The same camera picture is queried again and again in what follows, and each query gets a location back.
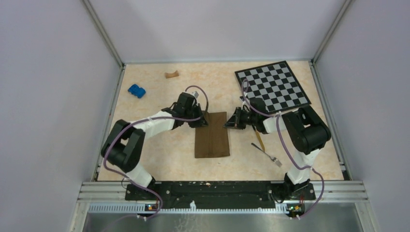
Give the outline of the brown fabric napkin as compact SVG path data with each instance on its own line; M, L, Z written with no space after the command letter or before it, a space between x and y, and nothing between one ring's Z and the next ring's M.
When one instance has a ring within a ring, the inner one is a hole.
M223 158L230 156L228 131L224 127L226 112L206 113L208 125L195 129L194 157Z

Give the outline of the green wooden handled knife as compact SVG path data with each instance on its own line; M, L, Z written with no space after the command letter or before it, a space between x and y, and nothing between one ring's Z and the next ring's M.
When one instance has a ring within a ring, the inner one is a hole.
M261 136L260 136L260 133L257 131L257 129L256 129L255 126L252 126L252 128L253 128L253 130L254 130L254 132L255 132L255 135L256 135L256 137L257 137L257 139L258 139L258 142L259 142L259 144L260 144L260 148L261 148L261 150L264 152L264 151L265 151L265 146L264 146L263 140L262 140L262 138L261 138Z

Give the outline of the silver metal fork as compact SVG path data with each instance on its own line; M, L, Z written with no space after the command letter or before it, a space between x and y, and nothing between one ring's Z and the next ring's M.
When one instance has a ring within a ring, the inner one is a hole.
M257 146L256 144L254 144L254 143L251 143L251 145L252 145L253 147L255 147L256 149L258 149L259 151L261 151L261 152L262 152L263 154L265 154L266 156L268 156L269 159L270 159L272 162L274 162L278 167L282 167L282 163L280 162L280 160L279 160L278 158L267 154L265 151L263 151L260 147L258 147L258 146Z

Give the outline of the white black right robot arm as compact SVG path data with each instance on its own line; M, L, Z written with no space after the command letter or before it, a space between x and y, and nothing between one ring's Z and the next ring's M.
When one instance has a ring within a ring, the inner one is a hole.
M243 130L247 125L262 134L278 133L292 167L285 174L283 192L297 199L310 181L310 171L320 150L331 139L331 132L311 106L270 116L262 99L245 100L224 124L224 128Z

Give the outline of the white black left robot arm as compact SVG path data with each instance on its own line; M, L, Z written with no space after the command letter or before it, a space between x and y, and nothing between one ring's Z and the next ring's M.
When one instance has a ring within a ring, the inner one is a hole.
M174 130L184 123L191 128L207 126L198 93L182 92L170 107L161 109L153 116L134 122L123 119L114 123L101 149L103 164L118 167L126 178L136 183L137 194L144 200L155 194L153 176L140 162L145 140L165 131Z

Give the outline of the small wooden arch block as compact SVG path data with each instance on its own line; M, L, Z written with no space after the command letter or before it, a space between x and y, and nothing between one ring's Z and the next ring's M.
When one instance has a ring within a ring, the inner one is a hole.
M179 72L178 71L175 71L175 72L172 72L172 73L167 72L167 73L164 74L164 76L165 76L166 79L178 77Z

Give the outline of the black white checkerboard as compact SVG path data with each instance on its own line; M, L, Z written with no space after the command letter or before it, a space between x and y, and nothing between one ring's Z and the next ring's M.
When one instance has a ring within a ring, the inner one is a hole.
M260 99L265 106L264 113L310 105L311 101L286 61L266 64L236 71L235 76L249 101Z

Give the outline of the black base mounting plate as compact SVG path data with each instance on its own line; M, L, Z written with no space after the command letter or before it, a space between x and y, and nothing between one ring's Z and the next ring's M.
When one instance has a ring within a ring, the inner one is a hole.
M162 181L148 186L150 193L128 184L127 201L163 201L163 209L268 209L285 201L316 200L311 183L291 187L283 181Z

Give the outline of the blue toy car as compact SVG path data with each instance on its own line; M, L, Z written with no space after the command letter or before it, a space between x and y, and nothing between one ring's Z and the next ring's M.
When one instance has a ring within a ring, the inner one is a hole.
M133 84L128 88L128 92L137 97L137 98L142 98L145 96L146 94L146 90L140 86L138 86L137 84Z

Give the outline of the aluminium frame rail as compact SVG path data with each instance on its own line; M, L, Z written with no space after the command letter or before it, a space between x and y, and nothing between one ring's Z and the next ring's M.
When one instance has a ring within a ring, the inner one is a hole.
M368 196L361 181L311 181L316 193L316 200L305 200L304 206L309 203L356 203L367 202ZM92 213L128 213L128 214L251 214L267 213L281 214L288 213L300 203L295 201L285 201L274 208L268 209L198 209L194 203L183 209L163 209L163 201L158 203L153 201L127 201L125 193L128 182L118 181L97 181L85 182L82 184L78 199L79 203L87 203L88 211Z

